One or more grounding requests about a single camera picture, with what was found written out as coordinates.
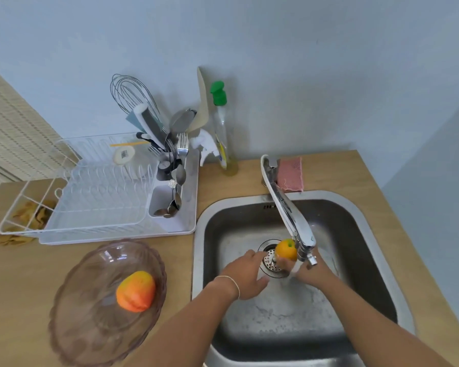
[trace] chrome faucet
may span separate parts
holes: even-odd
[[[316,256],[312,254],[312,250],[316,246],[316,240],[311,227],[296,205],[277,185],[278,160],[265,154],[260,160],[260,165],[265,185],[269,189],[279,214],[294,240],[298,250],[298,260],[301,262],[307,260],[311,265],[316,265],[318,263]]]

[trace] white wire dish rack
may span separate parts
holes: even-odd
[[[135,134],[56,142],[40,162],[53,160],[57,169],[51,170],[48,180],[33,178],[25,184],[0,223],[0,234],[33,236],[42,244],[61,245],[192,233],[196,226],[199,151],[190,149],[182,159],[187,174],[180,189],[182,205],[167,219],[154,216],[157,209],[169,205],[172,192],[168,181],[157,178],[159,161],[148,150],[149,143],[136,146],[137,152],[145,152],[147,160],[137,170],[112,161],[116,148],[110,145],[131,141],[138,141]],[[54,210],[48,206],[51,200],[57,201]],[[28,202],[34,203],[36,211],[25,223],[14,217],[14,212]],[[34,229],[32,222],[40,208],[48,209],[51,217],[45,228]]]

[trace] hand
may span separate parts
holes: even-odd
[[[316,256],[318,264],[311,265],[309,262],[304,262],[298,272],[296,273],[296,278],[301,282],[308,285],[314,286],[318,289],[321,289],[330,278],[336,277],[335,274],[331,271],[328,265],[324,262],[318,248],[313,250],[313,254]],[[285,258],[277,258],[277,265],[284,270],[291,271],[294,267],[294,261]]]
[[[243,256],[226,265],[220,276],[228,276],[234,279],[240,289],[240,300],[248,300],[257,296],[267,287],[269,277],[265,276],[257,280],[260,263],[267,256],[266,252],[248,250]],[[214,284],[225,286],[233,295],[233,300],[238,299],[238,289],[233,281],[226,277],[216,277]]]

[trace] sink basin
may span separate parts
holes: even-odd
[[[338,276],[414,333],[404,296],[361,211],[332,192],[287,196],[309,222],[322,256]],[[247,250],[268,251],[285,238],[289,234],[269,195],[214,203],[197,224],[192,298]],[[259,277],[266,275],[271,279],[259,296],[234,302],[227,311],[212,340],[208,367],[364,365],[321,291],[262,263]]]

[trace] green bottle cap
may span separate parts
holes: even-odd
[[[227,103],[226,92],[223,90],[223,81],[214,81],[211,85],[212,102],[215,106],[224,106]]]

